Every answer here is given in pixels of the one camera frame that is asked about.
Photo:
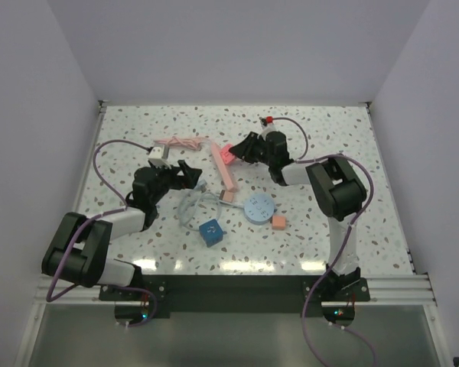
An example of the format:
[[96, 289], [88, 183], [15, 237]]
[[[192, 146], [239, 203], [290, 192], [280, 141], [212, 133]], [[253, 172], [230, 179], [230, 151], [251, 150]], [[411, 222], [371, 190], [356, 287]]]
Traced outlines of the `pink power strip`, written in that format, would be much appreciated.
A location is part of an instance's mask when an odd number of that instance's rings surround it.
[[155, 143], [167, 145], [169, 147], [183, 147], [193, 151], [201, 151], [204, 144], [208, 144], [210, 147], [210, 153], [213, 157], [214, 163], [218, 172], [220, 173], [221, 179], [225, 188], [232, 193], [236, 193], [239, 188], [233, 173], [230, 170], [230, 165], [235, 161], [236, 156], [231, 154], [229, 148], [232, 145], [225, 145], [220, 147], [214, 140], [205, 137], [192, 137], [192, 138], [180, 138], [173, 135], [170, 138], [155, 139]]

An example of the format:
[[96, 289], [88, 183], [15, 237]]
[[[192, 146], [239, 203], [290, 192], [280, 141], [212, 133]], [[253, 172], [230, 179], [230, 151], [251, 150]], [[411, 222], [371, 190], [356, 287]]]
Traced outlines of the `pink brown plug adapter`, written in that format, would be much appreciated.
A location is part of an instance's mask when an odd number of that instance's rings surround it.
[[228, 190], [222, 190], [220, 192], [219, 200], [223, 201], [224, 203], [232, 203], [235, 198], [235, 193], [228, 191]]

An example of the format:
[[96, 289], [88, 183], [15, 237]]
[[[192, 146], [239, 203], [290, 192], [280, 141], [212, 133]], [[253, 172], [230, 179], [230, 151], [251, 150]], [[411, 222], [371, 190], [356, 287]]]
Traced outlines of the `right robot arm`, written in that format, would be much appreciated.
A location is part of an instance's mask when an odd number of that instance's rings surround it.
[[311, 187], [330, 230], [330, 256], [317, 289], [334, 300], [343, 300], [360, 280], [356, 222], [363, 213], [363, 204], [369, 202], [366, 188], [350, 162], [341, 154], [309, 163], [295, 161], [281, 132], [251, 132], [229, 152], [247, 163], [266, 165], [271, 179], [281, 186]]

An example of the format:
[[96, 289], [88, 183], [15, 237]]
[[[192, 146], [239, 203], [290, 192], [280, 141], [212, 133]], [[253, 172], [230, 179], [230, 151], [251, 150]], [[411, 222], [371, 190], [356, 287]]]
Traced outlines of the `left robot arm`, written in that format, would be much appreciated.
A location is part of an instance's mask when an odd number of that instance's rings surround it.
[[43, 257], [41, 273], [82, 287], [116, 286], [126, 300], [138, 298], [144, 287], [142, 270], [109, 258], [110, 242], [148, 229], [157, 218], [157, 204], [164, 195], [169, 190], [194, 189], [202, 173], [182, 160], [176, 166], [139, 168], [125, 209], [92, 218], [72, 212], [64, 215]]

